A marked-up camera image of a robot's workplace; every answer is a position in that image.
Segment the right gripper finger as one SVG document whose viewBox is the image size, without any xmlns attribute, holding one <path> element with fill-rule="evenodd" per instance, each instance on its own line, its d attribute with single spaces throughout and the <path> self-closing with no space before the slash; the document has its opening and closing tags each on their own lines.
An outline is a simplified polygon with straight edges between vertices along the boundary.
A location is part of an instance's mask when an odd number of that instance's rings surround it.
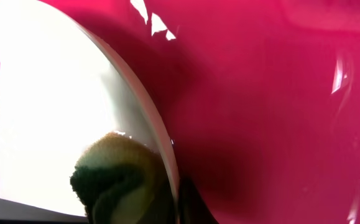
<svg viewBox="0 0 360 224">
<path fill-rule="evenodd" d="M 0 223 L 76 224 L 88 223 L 87 218 L 68 215 L 0 198 Z"/>
</svg>

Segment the green yellow sponge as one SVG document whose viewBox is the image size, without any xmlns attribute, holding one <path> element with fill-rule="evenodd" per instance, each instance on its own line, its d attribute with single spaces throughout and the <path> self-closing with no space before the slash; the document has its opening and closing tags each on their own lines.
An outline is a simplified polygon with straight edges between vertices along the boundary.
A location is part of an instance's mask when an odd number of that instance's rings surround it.
<svg viewBox="0 0 360 224">
<path fill-rule="evenodd" d="M 174 223 L 164 163 L 145 145 L 116 133 L 94 142 L 77 160 L 70 185 L 89 223 Z"/>
</svg>

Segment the white plate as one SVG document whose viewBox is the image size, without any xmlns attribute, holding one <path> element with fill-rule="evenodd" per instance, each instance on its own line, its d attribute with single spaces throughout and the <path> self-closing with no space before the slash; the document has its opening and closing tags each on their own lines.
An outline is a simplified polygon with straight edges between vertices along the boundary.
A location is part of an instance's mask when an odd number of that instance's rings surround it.
<svg viewBox="0 0 360 224">
<path fill-rule="evenodd" d="M 70 176 L 108 133 L 160 155 L 178 223 L 172 143 L 130 66 L 53 6 L 0 1 L 0 198 L 86 218 Z"/>
</svg>

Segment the red plastic tray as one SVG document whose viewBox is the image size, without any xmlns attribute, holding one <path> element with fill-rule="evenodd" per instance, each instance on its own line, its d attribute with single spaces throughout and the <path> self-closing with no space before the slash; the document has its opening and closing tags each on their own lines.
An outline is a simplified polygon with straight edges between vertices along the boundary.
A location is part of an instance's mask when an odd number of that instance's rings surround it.
<svg viewBox="0 0 360 224">
<path fill-rule="evenodd" d="M 42 1 L 130 66 L 219 223 L 360 223 L 360 1 Z"/>
</svg>

